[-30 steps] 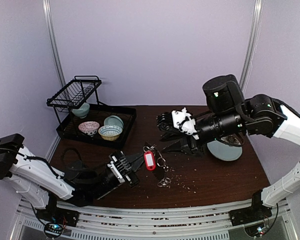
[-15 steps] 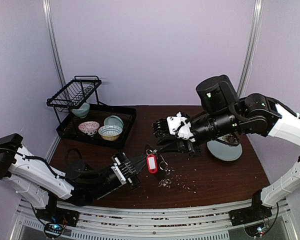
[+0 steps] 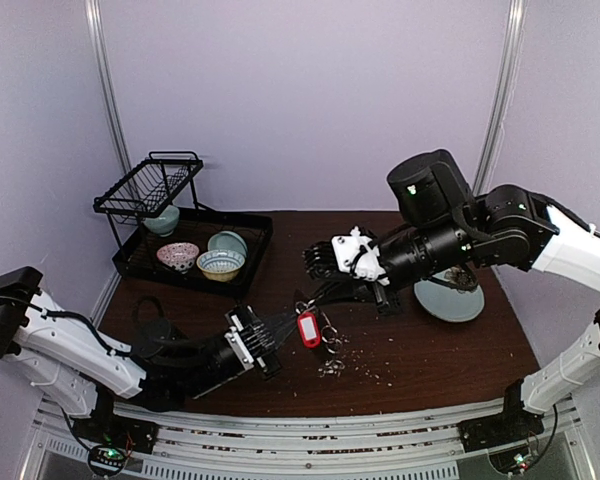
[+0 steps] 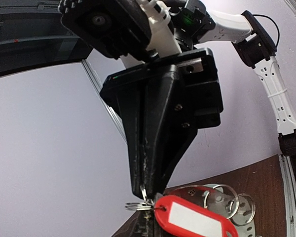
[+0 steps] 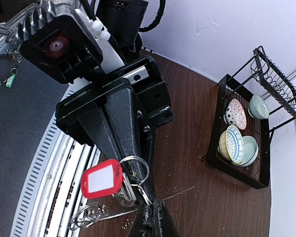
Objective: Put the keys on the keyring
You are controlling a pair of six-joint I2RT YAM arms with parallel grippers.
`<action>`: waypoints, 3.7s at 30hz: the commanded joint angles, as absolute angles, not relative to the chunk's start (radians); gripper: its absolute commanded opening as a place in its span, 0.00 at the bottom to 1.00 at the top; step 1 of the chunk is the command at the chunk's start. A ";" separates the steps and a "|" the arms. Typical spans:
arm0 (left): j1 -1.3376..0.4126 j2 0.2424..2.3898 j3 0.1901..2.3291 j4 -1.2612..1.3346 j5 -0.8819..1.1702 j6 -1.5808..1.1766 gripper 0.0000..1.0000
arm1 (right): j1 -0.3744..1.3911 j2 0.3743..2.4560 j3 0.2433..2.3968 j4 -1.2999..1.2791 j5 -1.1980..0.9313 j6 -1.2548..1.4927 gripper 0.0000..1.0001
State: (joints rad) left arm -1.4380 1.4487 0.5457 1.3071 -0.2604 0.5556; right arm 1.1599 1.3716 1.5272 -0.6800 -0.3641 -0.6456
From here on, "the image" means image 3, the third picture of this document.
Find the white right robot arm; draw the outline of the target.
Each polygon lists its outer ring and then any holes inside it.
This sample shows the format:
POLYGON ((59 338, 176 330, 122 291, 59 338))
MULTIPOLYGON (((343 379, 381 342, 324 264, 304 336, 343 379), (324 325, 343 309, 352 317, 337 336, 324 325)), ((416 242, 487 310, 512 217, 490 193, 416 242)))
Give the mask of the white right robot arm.
MULTIPOLYGON (((469 264, 508 265, 573 280, 600 293, 600 233, 554 199, 505 184, 474 196, 450 152, 402 161, 387 176, 404 224, 379 237, 359 227, 303 253, 324 281, 316 303, 355 294, 363 283, 397 291, 469 264)), ((515 440, 600 368, 600 309, 585 333, 548 366, 511 385, 493 419, 499 440, 515 440)))

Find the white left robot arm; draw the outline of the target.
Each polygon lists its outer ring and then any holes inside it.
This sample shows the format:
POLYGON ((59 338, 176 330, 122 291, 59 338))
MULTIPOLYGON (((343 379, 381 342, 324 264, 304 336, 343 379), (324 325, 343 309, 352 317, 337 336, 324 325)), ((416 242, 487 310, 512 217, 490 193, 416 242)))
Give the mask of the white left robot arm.
POLYGON ((131 314, 134 340, 125 343, 62 309, 40 289, 41 279, 33 267, 0 275, 0 360, 20 365, 103 444, 124 433, 113 399, 177 411, 251 370, 269 379, 281 369, 278 350, 297 328, 295 311, 261 317, 237 305, 225 316, 225 331, 195 340, 166 318, 157 298, 144 296, 131 314))

